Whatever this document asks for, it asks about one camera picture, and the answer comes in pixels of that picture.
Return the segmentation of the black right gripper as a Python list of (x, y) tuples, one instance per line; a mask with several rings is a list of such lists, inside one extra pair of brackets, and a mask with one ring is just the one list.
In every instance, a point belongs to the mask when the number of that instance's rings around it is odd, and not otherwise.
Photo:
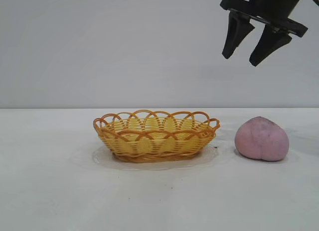
[(308, 28), (289, 18), (300, 0), (222, 0), (220, 6), (229, 13), (228, 31), (222, 51), (229, 59), (245, 37), (255, 29), (250, 20), (266, 24), (249, 62), (259, 65), (271, 53), (289, 44), (288, 33), (303, 37)]

